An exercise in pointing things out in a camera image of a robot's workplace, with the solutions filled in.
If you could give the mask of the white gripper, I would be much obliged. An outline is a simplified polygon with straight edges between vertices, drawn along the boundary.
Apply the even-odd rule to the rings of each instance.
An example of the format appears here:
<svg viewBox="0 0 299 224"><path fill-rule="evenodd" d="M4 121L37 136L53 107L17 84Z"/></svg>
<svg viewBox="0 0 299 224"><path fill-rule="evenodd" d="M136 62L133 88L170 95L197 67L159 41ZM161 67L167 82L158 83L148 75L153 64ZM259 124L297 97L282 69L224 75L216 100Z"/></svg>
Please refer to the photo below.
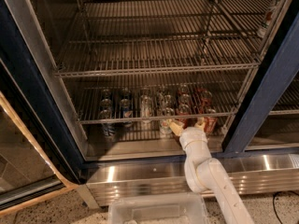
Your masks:
<svg viewBox="0 0 299 224"><path fill-rule="evenodd" d="M194 127L188 127L184 130L184 124L178 120L172 120L169 124L170 129L176 136L180 136L179 142L183 149L192 142L199 144L207 143L206 134L204 132L206 122L204 118L199 118Z"/></svg>

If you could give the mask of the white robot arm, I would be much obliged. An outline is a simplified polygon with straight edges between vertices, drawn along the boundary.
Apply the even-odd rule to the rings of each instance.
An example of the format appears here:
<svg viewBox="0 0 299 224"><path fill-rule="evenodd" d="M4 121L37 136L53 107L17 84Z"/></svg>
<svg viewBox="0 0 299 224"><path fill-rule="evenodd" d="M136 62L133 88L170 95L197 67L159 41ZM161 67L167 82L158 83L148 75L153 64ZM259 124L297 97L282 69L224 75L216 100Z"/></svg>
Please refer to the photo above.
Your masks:
<svg viewBox="0 0 299 224"><path fill-rule="evenodd" d="M178 120L167 122L186 154L184 173L190 190L194 193L211 190L227 224L254 224L221 162L212 157L204 125L184 129Z"/></svg>

